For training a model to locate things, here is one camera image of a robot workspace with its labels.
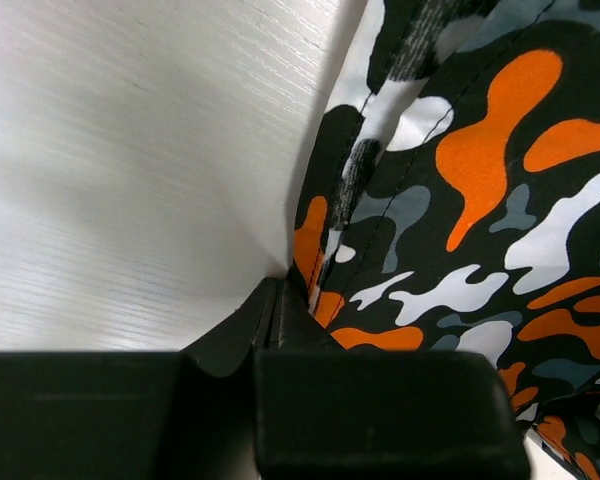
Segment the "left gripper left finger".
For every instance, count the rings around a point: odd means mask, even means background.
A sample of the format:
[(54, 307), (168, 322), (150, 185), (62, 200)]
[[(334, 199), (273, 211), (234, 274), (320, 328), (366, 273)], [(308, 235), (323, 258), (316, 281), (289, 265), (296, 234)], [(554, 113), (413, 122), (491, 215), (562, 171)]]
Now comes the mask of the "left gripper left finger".
[(0, 352), (0, 479), (254, 479), (252, 349), (278, 283), (179, 351)]

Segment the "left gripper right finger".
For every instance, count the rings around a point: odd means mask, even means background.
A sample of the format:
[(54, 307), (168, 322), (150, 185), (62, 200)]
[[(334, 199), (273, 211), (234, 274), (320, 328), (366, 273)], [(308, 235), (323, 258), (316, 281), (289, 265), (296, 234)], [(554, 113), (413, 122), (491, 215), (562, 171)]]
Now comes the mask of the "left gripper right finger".
[(343, 349), (287, 279), (254, 343), (264, 479), (526, 479), (530, 462), (488, 360)]

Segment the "orange camouflage shorts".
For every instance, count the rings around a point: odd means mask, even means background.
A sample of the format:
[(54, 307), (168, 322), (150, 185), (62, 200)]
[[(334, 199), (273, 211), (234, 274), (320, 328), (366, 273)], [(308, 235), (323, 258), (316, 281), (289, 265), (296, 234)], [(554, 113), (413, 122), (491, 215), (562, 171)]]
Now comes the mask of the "orange camouflage shorts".
[(600, 479), (600, 1), (368, 1), (290, 280), (342, 346), (464, 350)]

